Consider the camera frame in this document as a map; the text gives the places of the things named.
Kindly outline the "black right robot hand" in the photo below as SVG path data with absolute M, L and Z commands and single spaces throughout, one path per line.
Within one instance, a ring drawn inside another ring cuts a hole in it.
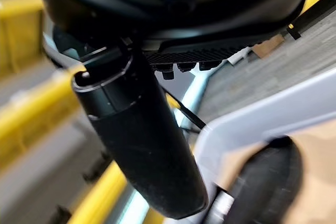
M 71 86 L 132 186 L 163 215 L 202 211 L 205 185 L 155 72 L 217 67 L 279 33 L 305 0 L 43 0 Z

